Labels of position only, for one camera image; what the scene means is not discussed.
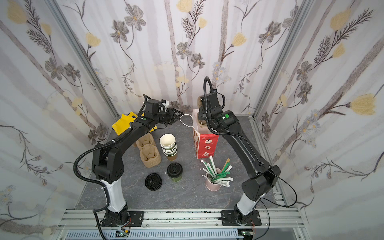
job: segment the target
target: pink cup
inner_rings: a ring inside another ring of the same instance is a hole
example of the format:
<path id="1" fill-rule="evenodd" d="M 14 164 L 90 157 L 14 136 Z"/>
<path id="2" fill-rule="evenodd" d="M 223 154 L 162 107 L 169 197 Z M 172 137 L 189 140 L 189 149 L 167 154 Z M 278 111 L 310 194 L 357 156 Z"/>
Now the pink cup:
<path id="1" fill-rule="evenodd" d="M 218 169 L 216 168 L 216 172 L 217 173 L 221 173 L 221 169 Z M 211 191 L 217 191 L 221 188 L 221 184 L 217 184 L 217 183 L 211 183 L 211 181 L 209 181 L 208 179 L 205 179 L 205 185 L 207 186 L 207 188 Z"/>

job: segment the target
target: black mounting plate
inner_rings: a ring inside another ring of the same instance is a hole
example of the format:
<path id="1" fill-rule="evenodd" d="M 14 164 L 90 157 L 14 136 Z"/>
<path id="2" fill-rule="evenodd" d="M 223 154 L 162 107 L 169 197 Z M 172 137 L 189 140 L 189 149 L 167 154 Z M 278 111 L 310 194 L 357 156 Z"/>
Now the black mounting plate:
<path id="1" fill-rule="evenodd" d="M 239 226 L 239 224 L 236 223 L 235 219 L 235 211 L 234 210 L 222 210 L 221 211 L 221 222 L 223 226 Z M 250 220 L 253 221 L 253 224 L 255 226 L 261 226 L 262 221 L 260 219 L 259 211 L 254 210 L 252 213 L 250 213 Z M 251 221 L 247 222 L 245 226 L 252 226 Z"/>
<path id="2" fill-rule="evenodd" d="M 144 211 L 128 211 L 131 217 L 131 227 L 141 227 Z"/>

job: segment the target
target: stack of paper cups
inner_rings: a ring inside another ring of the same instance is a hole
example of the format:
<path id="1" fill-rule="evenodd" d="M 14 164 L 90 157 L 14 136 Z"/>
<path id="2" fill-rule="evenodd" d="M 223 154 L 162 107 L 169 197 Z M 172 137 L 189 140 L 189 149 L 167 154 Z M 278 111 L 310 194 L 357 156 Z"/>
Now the stack of paper cups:
<path id="1" fill-rule="evenodd" d="M 160 138 L 160 145 L 163 153 L 167 156 L 168 160 L 173 161 L 177 157 L 177 144 L 175 136 L 172 134 L 164 134 Z"/>

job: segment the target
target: floral wallpaper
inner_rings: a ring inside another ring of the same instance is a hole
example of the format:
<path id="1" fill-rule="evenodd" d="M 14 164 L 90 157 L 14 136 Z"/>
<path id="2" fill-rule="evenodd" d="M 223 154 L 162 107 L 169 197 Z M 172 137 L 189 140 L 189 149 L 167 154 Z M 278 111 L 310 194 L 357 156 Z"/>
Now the floral wallpaper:
<path id="1" fill-rule="evenodd" d="M 58 3 L 120 113 L 143 94 L 191 113 L 209 76 L 227 109 L 250 115 L 301 1 Z"/>
<path id="2" fill-rule="evenodd" d="M 257 113 L 314 240 L 383 235 L 383 13 L 383 1 L 315 1 Z"/>
<path id="3" fill-rule="evenodd" d="M 71 162 L 105 140 L 114 116 L 44 2 L 0 6 L 0 238 L 50 239 L 84 187 Z"/>

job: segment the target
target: yellow bag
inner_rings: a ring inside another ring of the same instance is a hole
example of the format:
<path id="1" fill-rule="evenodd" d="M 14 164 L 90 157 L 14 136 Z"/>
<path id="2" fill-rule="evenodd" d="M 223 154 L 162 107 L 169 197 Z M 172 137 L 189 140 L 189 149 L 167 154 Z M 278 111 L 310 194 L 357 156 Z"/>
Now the yellow bag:
<path id="1" fill-rule="evenodd" d="M 113 125 L 112 125 L 112 128 L 113 130 L 115 130 L 115 132 L 117 133 L 117 135 L 120 135 L 122 134 L 125 130 L 127 130 L 129 128 L 129 124 L 131 122 L 133 122 L 135 119 L 137 118 L 137 115 L 134 113 L 134 112 L 130 112 L 127 115 L 124 115 L 122 114 L 121 115 L 121 118 L 115 122 Z M 149 132 L 152 132 L 154 131 L 155 129 L 157 129 L 157 127 L 155 126 L 154 128 L 152 128 L 152 130 L 150 130 Z"/>

